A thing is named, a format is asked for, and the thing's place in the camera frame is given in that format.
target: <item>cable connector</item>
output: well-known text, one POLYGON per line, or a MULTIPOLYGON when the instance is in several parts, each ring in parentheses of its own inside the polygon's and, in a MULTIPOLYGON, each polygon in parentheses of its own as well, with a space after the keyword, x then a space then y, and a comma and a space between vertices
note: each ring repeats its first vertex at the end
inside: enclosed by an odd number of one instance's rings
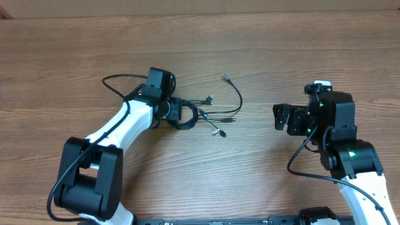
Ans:
POLYGON ((213 94, 210 94, 210 96, 208 96, 207 98, 206 98, 206 101, 204 102, 204 104, 212 104, 212 100, 214 99, 214 95, 213 94))
POLYGON ((228 81, 229 84, 233 85, 232 81, 225 74, 222 74, 222 75, 228 81))
POLYGON ((222 137, 226 138, 226 133, 225 133, 223 130, 219 130, 219 134, 220 134, 222 137))
POLYGON ((230 122, 234 122, 234 121, 236 121, 236 120, 232 117, 221 119, 221 122, 225 122, 225 123, 230 123, 230 122))
POLYGON ((226 138, 226 133, 223 131, 223 130, 220 130, 220 129, 215 129, 213 132, 212 132, 212 134, 213 135, 216 135, 217 133, 219 133, 222 137, 224 137, 224 138, 226 138))
POLYGON ((206 119, 209 119, 209 118, 210 118, 210 116, 208 116, 208 114, 207 114, 207 113, 205 113, 205 112, 204 112, 202 115, 203 115, 203 116, 204 116, 204 118, 206 118, 206 119))

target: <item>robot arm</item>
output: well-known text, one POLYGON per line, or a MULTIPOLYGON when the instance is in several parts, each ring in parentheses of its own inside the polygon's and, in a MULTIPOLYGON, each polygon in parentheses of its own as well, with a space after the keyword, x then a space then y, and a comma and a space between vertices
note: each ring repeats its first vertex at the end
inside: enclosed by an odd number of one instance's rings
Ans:
MULTIPOLYGON (((100 146, 116 146, 126 153, 130 145, 137 138, 137 136, 151 126, 153 120, 153 108, 141 101, 129 101, 131 106, 131 113, 106 139, 103 139, 98 145, 100 146)), ((86 137, 90 143, 100 138, 104 132, 108 131, 117 121, 119 121, 127 110, 126 103, 124 102, 119 112, 104 125, 100 130, 86 137)), ((91 163, 91 168, 99 169, 99 164, 91 163)), ((81 213, 80 216, 89 218, 100 225, 131 225, 134 216, 131 212, 126 210, 124 206, 119 203, 115 213, 111 219, 101 221, 95 216, 81 213)))
POLYGON ((64 145, 58 179, 64 179, 55 189, 54 203, 97 224, 131 225, 134 216, 120 203, 123 178, 123 155, 137 136, 159 122, 171 110, 168 101, 175 87, 174 75, 151 68, 141 94, 126 96, 131 110, 125 120, 107 137, 92 147, 69 172, 67 168, 91 143, 110 130, 128 110, 126 102, 121 110, 100 130, 86 139, 71 137, 64 145), (98 169, 97 177, 79 173, 80 169, 98 169))
MULTIPOLYGON (((384 210, 392 225, 398 224, 389 202, 383 167, 372 144, 356 139, 355 104, 348 93, 333 91, 330 82, 316 81, 304 88, 310 95, 307 106, 274 105, 275 128, 287 133, 310 136, 318 146, 321 164, 334 179, 346 181, 367 192, 384 210)), ((338 183, 356 225, 386 224, 381 212, 365 195, 338 183)))

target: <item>wooden table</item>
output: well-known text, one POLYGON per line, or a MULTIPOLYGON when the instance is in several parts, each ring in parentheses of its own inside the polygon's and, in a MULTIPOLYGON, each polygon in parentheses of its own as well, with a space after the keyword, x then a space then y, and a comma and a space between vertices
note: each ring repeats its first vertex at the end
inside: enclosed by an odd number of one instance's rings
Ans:
MULTIPOLYGON (((303 84, 316 79, 352 94, 358 138, 377 149, 400 218, 400 12, 302 12, 0 21, 1 224, 56 224, 45 206, 63 144, 121 106, 101 78, 151 66, 176 75, 175 96, 215 94, 207 110, 239 104, 226 73, 244 104, 236 122, 220 124, 226 139, 205 121, 138 137, 124 157, 122 203, 139 218, 263 218, 313 206, 348 215, 336 185, 286 171, 303 137, 274 129, 273 104, 306 104, 303 84)), ((127 93, 140 82, 110 84, 127 93)), ((329 175, 310 152, 293 168, 329 175)))

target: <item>black cable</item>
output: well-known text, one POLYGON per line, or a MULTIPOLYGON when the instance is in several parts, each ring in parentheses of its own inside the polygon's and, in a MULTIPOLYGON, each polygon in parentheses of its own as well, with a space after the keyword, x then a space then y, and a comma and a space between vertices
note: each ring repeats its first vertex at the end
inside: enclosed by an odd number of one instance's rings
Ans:
POLYGON ((83 217, 76 217, 76 218, 59 218, 56 217, 53 212, 51 211, 51 201, 53 200, 54 197, 54 193, 56 191, 56 189, 58 188, 58 186, 61 184, 61 182, 63 181, 63 179, 65 178, 66 174, 70 172, 70 170, 75 166, 75 165, 79 165, 81 164, 85 157, 92 152, 92 150, 94 149, 94 147, 99 144, 104 138, 106 138, 109 134, 111 134, 129 115, 129 113, 131 112, 131 106, 129 104, 128 99, 123 96, 119 91, 115 90, 113 87, 111 87, 110 85, 108 85, 105 80, 109 79, 109 78, 116 78, 116 77, 135 77, 135 78, 145 78, 147 79, 146 76, 142 76, 142 75, 137 75, 137 74, 115 74, 115 75, 111 75, 111 76, 107 76, 105 78, 103 78, 101 80, 101 82, 110 90, 112 90, 114 93, 116 93, 118 96, 120 96, 124 102, 126 103, 127 109, 126 112, 124 114, 124 116, 113 126, 111 127, 107 132, 105 132, 101 137, 99 137, 99 139, 95 140, 93 143, 91 143, 86 149, 85 151, 83 151, 76 159, 74 162, 71 163, 71 165, 65 170, 64 174, 58 179, 58 181, 55 183, 55 185, 53 186, 53 188, 51 189, 51 192, 49 194, 49 197, 47 199, 47 213, 49 214, 50 218, 55 220, 55 221, 59 221, 59 222, 74 222, 74 221, 92 221, 92 219, 88 219, 88 218, 83 218, 83 217))
POLYGON ((318 150, 311 150, 309 147, 304 146, 305 149, 307 149, 308 151, 311 151, 312 153, 318 153, 318 150))
POLYGON ((328 135, 328 131, 333 129, 332 126, 327 126, 324 131, 324 135, 322 136, 322 150, 326 152, 326 136, 328 135))
POLYGON ((157 124, 153 127, 150 127, 150 129, 156 129, 160 126, 160 124, 161 124, 161 118, 157 121, 157 124))
POLYGON ((366 193, 365 191, 363 191, 361 188, 346 182, 346 181, 342 181, 339 179, 335 179, 335 178, 331 178, 331 177, 327 177, 327 176, 321 176, 321 175, 316 175, 316 174, 308 174, 308 173, 304 173, 304 172, 296 172, 290 169, 290 165, 293 163, 294 159, 298 156, 298 154, 301 152, 301 150, 303 150, 303 147, 308 143, 308 141, 314 136, 315 132, 318 129, 318 125, 314 128, 314 130, 312 130, 311 134, 309 137, 307 137, 307 139, 303 142, 303 144, 299 147, 299 149, 293 154, 292 158, 289 160, 289 162, 287 163, 287 170, 294 175, 297 176, 304 176, 307 178, 316 178, 316 179, 323 179, 323 180, 327 180, 327 181, 332 181, 334 183, 339 183, 339 184, 343 184, 346 186, 349 186, 350 188, 355 189, 356 191, 360 192, 362 195, 366 196, 372 203, 375 204, 375 208, 377 210, 379 210, 384 218, 384 220, 386 221, 387 225, 391 225, 388 216, 386 215, 386 213, 384 212, 383 207, 381 207, 381 205, 372 197, 370 196, 368 193, 366 193))
POLYGON ((239 95, 239 98, 240 98, 240 105, 239 105, 239 107, 237 107, 236 109, 233 109, 233 110, 229 110, 229 111, 219 111, 219 112, 207 112, 207 114, 234 113, 234 112, 236 112, 236 111, 239 111, 239 110, 242 108, 242 105, 243 105, 243 98, 242 98, 242 95, 240 94, 238 88, 233 84, 233 82, 232 82, 225 74, 222 74, 222 75, 224 75, 224 78, 225 78, 225 79, 228 81, 228 83, 236 90, 236 92, 237 92, 237 94, 239 95))
MULTIPOLYGON (((307 115, 309 114, 309 108, 310 108, 310 105, 311 105, 311 98, 312 98, 312 96, 310 96, 310 100, 308 101, 307 108, 306 108, 306 114, 307 115)), ((319 96, 318 96, 318 93, 316 93, 316 92, 315 92, 315 98, 316 98, 317 102, 319 102, 319 96)))
POLYGON ((209 122, 212 126, 215 127, 215 129, 223 136, 226 137, 226 133, 222 130, 220 130, 214 123, 212 123, 211 121, 220 121, 220 122, 233 122, 235 121, 234 118, 223 118, 223 119, 213 119, 210 118, 208 116, 208 114, 219 114, 219 113, 234 113, 239 111, 242 108, 243 105, 243 98, 242 95, 240 94, 238 88, 233 84, 233 82, 225 75, 223 74, 224 78, 228 81, 228 83, 236 90, 237 94, 239 95, 240 98, 240 105, 239 107, 237 107, 236 109, 230 110, 230 111, 215 111, 215 112, 205 112, 204 110, 198 108, 196 106, 197 103, 201 103, 201 104, 212 104, 210 102, 207 101, 203 101, 203 100, 184 100, 182 99, 182 106, 187 106, 190 109, 192 109, 192 113, 193 116, 191 119, 189 119, 188 121, 184 122, 184 123, 180 123, 178 124, 176 121, 168 121, 169 125, 173 128, 176 129, 191 129, 193 128, 197 122, 199 121, 199 119, 203 119, 207 122, 209 122))

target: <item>white arm link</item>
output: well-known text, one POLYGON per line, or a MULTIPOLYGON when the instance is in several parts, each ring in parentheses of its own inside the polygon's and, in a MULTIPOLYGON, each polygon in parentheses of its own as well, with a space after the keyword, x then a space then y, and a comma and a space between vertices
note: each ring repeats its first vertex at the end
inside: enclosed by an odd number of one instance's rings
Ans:
MULTIPOLYGON (((99 145, 109 146, 115 145, 117 148, 124 150, 124 154, 137 138, 145 129, 151 126, 151 120, 153 118, 152 107, 146 105, 146 103, 131 100, 129 101, 131 107, 131 113, 125 118, 125 120, 106 138, 104 138, 99 145)), ((119 112, 104 125, 100 130, 93 134, 90 134, 86 139, 90 139, 90 143, 100 138, 106 131, 108 131, 113 125, 115 125, 125 114, 126 103, 124 102, 119 112)), ((91 168, 99 169, 99 165, 91 164, 91 168)), ((99 221, 94 216, 88 214, 80 214, 84 218, 93 219, 97 224, 100 225, 131 225, 133 222, 133 214, 126 210, 124 206, 119 203, 117 211, 114 213, 111 219, 107 221, 99 221)))
MULTIPOLYGON (((384 212, 391 225, 398 225, 386 190, 386 180, 383 174, 378 176, 376 172, 358 173, 356 179, 344 177, 342 181, 349 182, 367 192, 384 208, 384 212)), ((349 186, 337 184, 351 210, 356 225, 385 225, 386 222, 380 211, 375 209, 367 197, 349 186)))
MULTIPOLYGON (((131 100, 129 101, 131 107, 131 113, 127 118, 119 125, 109 136, 104 138, 99 145, 109 146, 115 145, 117 148, 126 150, 130 147, 136 137, 149 128, 151 120, 153 118, 152 107, 146 105, 144 102, 131 100)), ((100 130, 93 134, 90 134, 86 139, 90 139, 93 143, 95 140, 100 138, 106 131, 108 131, 113 125, 115 125, 125 114, 127 109, 126 103, 124 102, 119 112, 104 125, 100 130)))

